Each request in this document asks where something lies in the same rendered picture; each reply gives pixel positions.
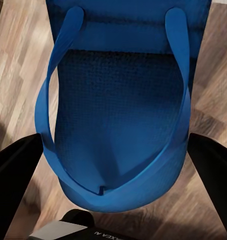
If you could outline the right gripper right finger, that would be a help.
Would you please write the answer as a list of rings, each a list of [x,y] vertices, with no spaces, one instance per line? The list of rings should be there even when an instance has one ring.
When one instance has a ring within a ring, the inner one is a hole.
[[[227,232],[227,148],[190,133],[187,152]]]

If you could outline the sandal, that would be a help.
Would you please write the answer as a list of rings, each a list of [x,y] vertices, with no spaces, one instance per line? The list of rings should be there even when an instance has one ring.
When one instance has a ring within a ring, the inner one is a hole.
[[[54,47],[34,111],[65,196],[93,212],[148,205],[176,183],[212,0],[45,0]],[[58,74],[54,140],[49,84]]]

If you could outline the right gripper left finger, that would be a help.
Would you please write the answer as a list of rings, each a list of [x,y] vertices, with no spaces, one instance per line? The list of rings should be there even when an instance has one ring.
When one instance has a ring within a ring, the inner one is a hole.
[[[4,240],[44,146],[40,133],[23,137],[0,151],[0,240]]]

